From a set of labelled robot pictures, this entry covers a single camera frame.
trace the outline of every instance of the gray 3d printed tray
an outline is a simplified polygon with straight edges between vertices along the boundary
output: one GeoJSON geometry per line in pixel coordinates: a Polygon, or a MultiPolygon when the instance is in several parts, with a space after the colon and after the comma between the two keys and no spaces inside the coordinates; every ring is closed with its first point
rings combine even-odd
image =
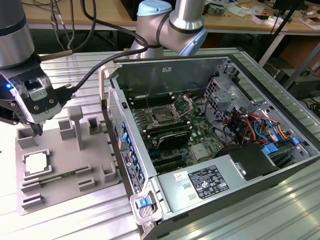
{"type": "Polygon", "coordinates": [[[68,109],[59,128],[33,136],[17,130],[17,211],[20,215],[119,183],[114,159],[98,118],[79,123],[79,106],[68,109]]]}

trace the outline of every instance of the blue latch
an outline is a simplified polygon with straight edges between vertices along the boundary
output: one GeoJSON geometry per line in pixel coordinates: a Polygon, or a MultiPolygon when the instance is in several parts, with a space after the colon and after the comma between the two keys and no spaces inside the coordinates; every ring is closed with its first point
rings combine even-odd
{"type": "Polygon", "coordinates": [[[292,138],[292,142],[294,143],[294,145],[298,145],[300,143],[299,139],[296,137],[292,138]]]}
{"type": "Polygon", "coordinates": [[[130,152],[131,152],[131,154],[134,154],[134,153],[135,153],[135,149],[134,149],[133,146],[130,147],[130,152]]]}
{"type": "Polygon", "coordinates": [[[146,208],[146,207],[149,207],[152,205],[152,202],[150,200],[149,197],[144,197],[144,198],[141,198],[139,201],[138,201],[138,208],[139,209],[143,209],[143,208],[146,208]]]}
{"type": "Polygon", "coordinates": [[[123,136],[122,136],[122,142],[123,142],[123,143],[126,142],[126,141],[127,141],[127,138],[128,138],[128,133],[125,132],[125,133],[123,134],[123,136]]]}
{"type": "Polygon", "coordinates": [[[274,145],[273,143],[267,144],[264,146],[263,151],[266,154],[272,154],[276,151],[278,151],[279,149],[276,147],[276,145],[274,145]]]}
{"type": "Polygon", "coordinates": [[[135,155],[135,154],[132,155],[132,161],[133,161],[134,165],[136,165],[138,163],[137,155],[135,155]]]}
{"type": "Polygon", "coordinates": [[[141,167],[140,167],[139,163],[136,164],[135,171],[136,171],[137,174],[139,174],[141,172],[141,167]]]}
{"type": "Polygon", "coordinates": [[[142,184],[145,183],[145,176],[144,176],[144,174],[142,172],[139,174],[139,179],[140,179],[142,184]]]}

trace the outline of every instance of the wooden table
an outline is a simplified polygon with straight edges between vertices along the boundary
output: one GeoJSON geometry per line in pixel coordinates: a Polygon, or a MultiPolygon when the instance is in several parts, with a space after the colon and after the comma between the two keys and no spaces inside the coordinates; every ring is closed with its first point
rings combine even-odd
{"type": "MultiPolygon", "coordinates": [[[[25,3],[32,4],[32,0],[22,0],[25,3]]],[[[86,0],[88,13],[92,14],[92,1],[86,0]]],[[[263,6],[265,11],[272,15],[274,9],[264,3],[253,0],[247,3],[250,6],[263,6]]],[[[58,3],[67,29],[71,29],[70,4],[68,0],[62,0],[58,3]]],[[[87,19],[81,11],[80,0],[73,0],[75,29],[89,30],[92,22],[87,19]]],[[[31,29],[51,29],[50,11],[43,10],[36,6],[23,5],[26,18],[31,29]]],[[[119,25],[129,30],[136,29],[136,22],[132,21],[125,7],[120,0],[96,0],[97,18],[115,25],[119,25]]],[[[304,25],[299,21],[301,16],[294,16],[291,23],[287,23],[282,32],[277,36],[273,44],[265,53],[260,61],[261,65],[269,59],[271,54],[277,48],[279,43],[286,35],[314,35],[320,36],[320,31],[304,25]]],[[[244,17],[237,16],[226,11],[224,16],[205,16],[205,25],[209,33],[234,33],[234,34],[270,34],[271,27],[265,24],[257,24],[251,20],[251,15],[244,17]]],[[[96,30],[112,30],[112,28],[97,24],[96,30]]]]}

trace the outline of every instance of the white sticker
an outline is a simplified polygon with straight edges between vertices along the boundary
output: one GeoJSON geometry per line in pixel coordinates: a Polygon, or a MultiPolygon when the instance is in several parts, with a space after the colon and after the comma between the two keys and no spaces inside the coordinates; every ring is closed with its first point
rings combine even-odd
{"type": "Polygon", "coordinates": [[[172,69],[172,67],[164,67],[164,68],[162,68],[162,72],[168,73],[168,72],[171,72],[171,69],[172,69]]]}
{"type": "Polygon", "coordinates": [[[187,171],[181,171],[181,172],[175,173],[174,177],[175,177],[175,180],[177,180],[177,181],[186,179],[188,177],[188,172],[187,171]]]}

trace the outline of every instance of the motherboard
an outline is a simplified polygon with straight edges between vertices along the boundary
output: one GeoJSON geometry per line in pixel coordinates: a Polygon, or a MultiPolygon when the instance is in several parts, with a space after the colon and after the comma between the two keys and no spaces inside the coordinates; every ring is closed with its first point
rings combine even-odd
{"type": "Polygon", "coordinates": [[[134,120],[159,174],[211,160],[223,148],[201,107],[187,93],[132,101],[134,120]]]}

